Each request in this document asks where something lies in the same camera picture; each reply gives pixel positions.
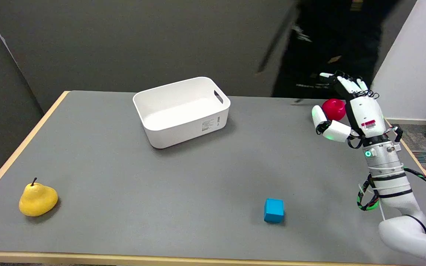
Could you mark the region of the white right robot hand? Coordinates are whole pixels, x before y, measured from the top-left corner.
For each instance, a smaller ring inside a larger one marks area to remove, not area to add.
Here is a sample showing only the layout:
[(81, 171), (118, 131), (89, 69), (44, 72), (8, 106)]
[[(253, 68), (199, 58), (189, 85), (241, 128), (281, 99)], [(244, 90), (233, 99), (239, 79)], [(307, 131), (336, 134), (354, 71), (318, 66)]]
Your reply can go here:
[(364, 81), (347, 74), (322, 72), (319, 76), (321, 81), (331, 85), (344, 99), (349, 125), (331, 119), (322, 107), (316, 105), (312, 108), (311, 115), (318, 135), (323, 135), (331, 141), (344, 143), (356, 138), (380, 136), (386, 132), (381, 107)]

